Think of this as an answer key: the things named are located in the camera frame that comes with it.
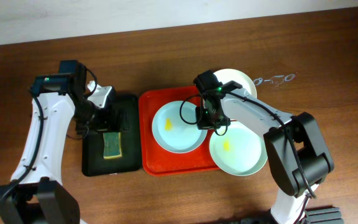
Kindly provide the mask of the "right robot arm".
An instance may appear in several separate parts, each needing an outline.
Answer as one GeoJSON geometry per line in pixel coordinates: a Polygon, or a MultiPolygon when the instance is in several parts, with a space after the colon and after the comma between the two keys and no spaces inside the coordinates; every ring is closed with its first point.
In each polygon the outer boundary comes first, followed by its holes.
{"type": "Polygon", "coordinates": [[[252,96],[234,80],[222,83],[207,70],[193,81],[201,104],[198,129],[242,123],[264,140],[270,171],[279,187],[274,205],[259,217],[240,223],[310,223],[306,206],[315,189],[334,170],[334,161],[314,117],[282,112],[252,96]]]}

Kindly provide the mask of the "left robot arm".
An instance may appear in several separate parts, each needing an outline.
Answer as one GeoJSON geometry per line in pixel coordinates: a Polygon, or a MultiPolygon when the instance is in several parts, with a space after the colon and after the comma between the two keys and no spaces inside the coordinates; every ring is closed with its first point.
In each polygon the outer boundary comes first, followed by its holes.
{"type": "Polygon", "coordinates": [[[80,139],[120,131],[122,112],[113,108],[116,90],[87,82],[93,72],[77,60],[62,60],[58,72],[39,75],[29,92],[32,118],[10,183],[0,185],[4,223],[83,223],[77,200],[63,187],[62,159],[71,121],[80,139]]]}

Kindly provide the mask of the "green and yellow sponge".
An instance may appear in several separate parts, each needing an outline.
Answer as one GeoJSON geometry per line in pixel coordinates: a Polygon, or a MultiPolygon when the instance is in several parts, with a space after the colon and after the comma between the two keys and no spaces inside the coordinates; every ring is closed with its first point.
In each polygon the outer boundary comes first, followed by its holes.
{"type": "Polygon", "coordinates": [[[104,159],[117,159],[122,157],[121,134],[110,132],[103,134],[104,139],[104,159]]]}

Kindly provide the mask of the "light green plate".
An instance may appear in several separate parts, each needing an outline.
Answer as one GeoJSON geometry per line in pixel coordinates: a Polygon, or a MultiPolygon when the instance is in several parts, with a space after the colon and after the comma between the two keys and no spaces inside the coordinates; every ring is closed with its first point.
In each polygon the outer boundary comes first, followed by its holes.
{"type": "Polygon", "coordinates": [[[238,121],[228,128],[221,127],[209,140],[209,153],[224,172],[236,176],[252,175],[267,162],[265,144],[261,137],[238,121]],[[223,141],[230,140],[231,150],[223,150],[223,141]]]}

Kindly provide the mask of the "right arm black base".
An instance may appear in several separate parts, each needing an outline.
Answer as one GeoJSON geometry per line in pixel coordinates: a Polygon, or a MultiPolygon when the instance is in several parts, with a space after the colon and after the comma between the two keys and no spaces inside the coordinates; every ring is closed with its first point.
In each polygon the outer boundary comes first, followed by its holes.
{"type": "Polygon", "coordinates": [[[306,209],[300,219],[294,217],[286,222],[272,218],[272,223],[344,224],[344,219],[338,207],[327,207],[306,209]]]}

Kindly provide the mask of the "light blue plate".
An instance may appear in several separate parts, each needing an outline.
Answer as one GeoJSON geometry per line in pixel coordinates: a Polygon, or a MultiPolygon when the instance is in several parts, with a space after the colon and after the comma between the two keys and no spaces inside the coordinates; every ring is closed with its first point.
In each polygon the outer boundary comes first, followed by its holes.
{"type": "Polygon", "coordinates": [[[168,152],[184,154],[201,146],[207,136],[207,130],[200,130],[195,124],[196,105],[190,102],[172,101],[163,105],[152,120],[152,135],[157,144],[168,152]],[[165,120],[173,124],[171,131],[165,130],[165,120]]]}

